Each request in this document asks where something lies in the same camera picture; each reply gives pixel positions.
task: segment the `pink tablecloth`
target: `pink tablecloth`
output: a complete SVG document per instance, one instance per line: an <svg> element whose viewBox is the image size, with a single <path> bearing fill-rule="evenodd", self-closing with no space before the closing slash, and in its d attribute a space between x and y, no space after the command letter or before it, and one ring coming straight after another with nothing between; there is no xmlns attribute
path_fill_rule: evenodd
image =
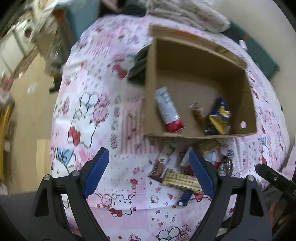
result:
<svg viewBox="0 0 296 241"><path fill-rule="evenodd" d="M193 196L187 207L176 207L181 192L147 177L163 141L142 137L144 88L130 84L126 76L133 56L151 41L150 23L207 38L248 63L258 132L221 140L220 152L233 160L234 176L252 174L264 188L266 182L255 173L254 165L264 163L278 170L289 149L284 115L272 86L235 42L152 16L98 19L73 46L64 68L53 115L51 168L54 177L65 176L91 160L100 147L110 151L109 165L88 203L111 241L187 240L210 205L206 196L199 201ZM178 149L169 167L178 170L180 153L189 144L176 142ZM67 197L63 200L70 224L78 232ZM225 218L233 206L231 199Z"/></svg>

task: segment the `white and red snack wrapper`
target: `white and red snack wrapper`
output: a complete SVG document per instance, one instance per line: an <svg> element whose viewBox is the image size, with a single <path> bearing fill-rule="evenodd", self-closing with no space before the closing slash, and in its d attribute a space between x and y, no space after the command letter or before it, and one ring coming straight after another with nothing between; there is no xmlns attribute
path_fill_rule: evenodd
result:
<svg viewBox="0 0 296 241"><path fill-rule="evenodd" d="M181 118L177 112L172 99L168 93L167 87L162 87L155 91L155 100L158 104L158 109L165 122L168 132L175 133L184 128Z"/></svg>

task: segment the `pink cloth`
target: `pink cloth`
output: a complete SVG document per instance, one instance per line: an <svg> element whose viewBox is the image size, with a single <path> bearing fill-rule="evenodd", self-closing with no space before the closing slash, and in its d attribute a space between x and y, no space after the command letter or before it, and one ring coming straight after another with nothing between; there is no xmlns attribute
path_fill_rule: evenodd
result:
<svg viewBox="0 0 296 241"><path fill-rule="evenodd" d="M151 42L147 35L150 23L209 39L248 63L258 132L220 140L224 145L217 152L232 159L234 176L252 174L264 188L267 183L254 166L264 163L278 170L289 149L284 115L272 86L235 42L222 34L152 16L98 19L73 46L64 68L53 114L51 167L54 177L65 176L91 160L100 147L109 150L109 165L88 204L111 241L187 240L211 202L206 196L199 196L198 201L193 196L187 207L176 207L181 191L161 186L147 176L163 141L142 137L144 88L128 83L126 76L133 56ZM177 162L190 144L176 142L168 167L180 171ZM225 218L232 215L233 206L232 198ZM77 233L70 208L66 213Z"/></svg>

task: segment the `red bow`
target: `red bow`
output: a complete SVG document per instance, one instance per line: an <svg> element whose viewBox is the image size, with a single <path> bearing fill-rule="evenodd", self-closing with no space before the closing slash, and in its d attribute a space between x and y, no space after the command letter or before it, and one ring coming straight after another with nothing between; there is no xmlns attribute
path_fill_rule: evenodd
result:
<svg viewBox="0 0 296 241"><path fill-rule="evenodd" d="M121 217L121 216L122 216L122 211L121 211L121 210L116 210L116 209L114 209L114 208L111 208L111 209L110 209L110 212L111 212L112 214L117 214L118 217Z"/></svg>
<svg viewBox="0 0 296 241"><path fill-rule="evenodd" d="M80 132L75 129L75 127L71 127L68 131L68 136L73 138L73 144L74 146L78 146L80 142Z"/></svg>

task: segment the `metal screw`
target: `metal screw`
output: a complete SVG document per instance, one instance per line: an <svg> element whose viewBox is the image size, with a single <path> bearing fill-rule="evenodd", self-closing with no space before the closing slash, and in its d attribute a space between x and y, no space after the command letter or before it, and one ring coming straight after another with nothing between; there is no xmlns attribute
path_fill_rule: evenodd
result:
<svg viewBox="0 0 296 241"><path fill-rule="evenodd" d="M72 172L72 175L75 177L75 176L78 176L80 174L80 171L79 170L74 170Z"/></svg>
<svg viewBox="0 0 296 241"><path fill-rule="evenodd" d="M221 176L221 177L224 177L224 176L226 176L226 172L225 171L219 171L218 175Z"/></svg>
<svg viewBox="0 0 296 241"><path fill-rule="evenodd" d="M248 179L249 179L250 181L254 181L254 180L255 180L255 177L254 177L253 175L248 175Z"/></svg>
<svg viewBox="0 0 296 241"><path fill-rule="evenodd" d="M44 177L43 177L43 179L45 180L45 181L47 181L47 180L49 180L50 179L50 175L45 175Z"/></svg>

